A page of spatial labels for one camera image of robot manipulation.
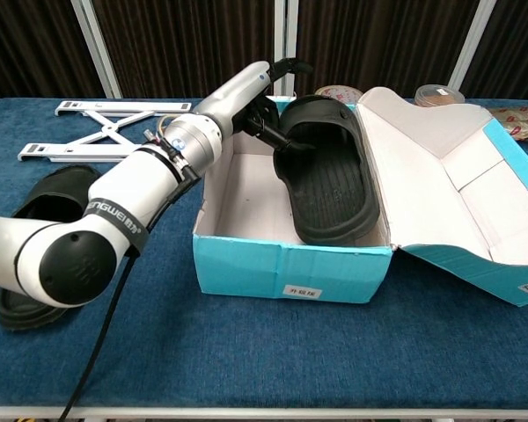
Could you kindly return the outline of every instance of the cardboard package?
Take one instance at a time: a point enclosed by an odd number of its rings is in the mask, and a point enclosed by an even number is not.
[[[476,105],[422,108],[386,88],[355,113],[382,205],[374,230],[347,247],[302,244],[272,149],[235,135],[206,174],[194,227],[202,291],[365,303],[401,248],[528,304],[528,156],[501,124]]]

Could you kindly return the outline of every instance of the table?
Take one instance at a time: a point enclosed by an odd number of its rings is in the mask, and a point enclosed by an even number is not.
[[[55,117],[59,102],[0,99],[0,215],[64,165],[20,163],[23,145],[98,129],[80,115]],[[122,133],[139,142],[154,124]],[[366,305],[203,295],[191,247],[201,197],[197,186],[151,235],[75,417],[528,417],[528,306],[405,252]],[[0,328],[0,418],[60,414],[113,287],[39,331]]]

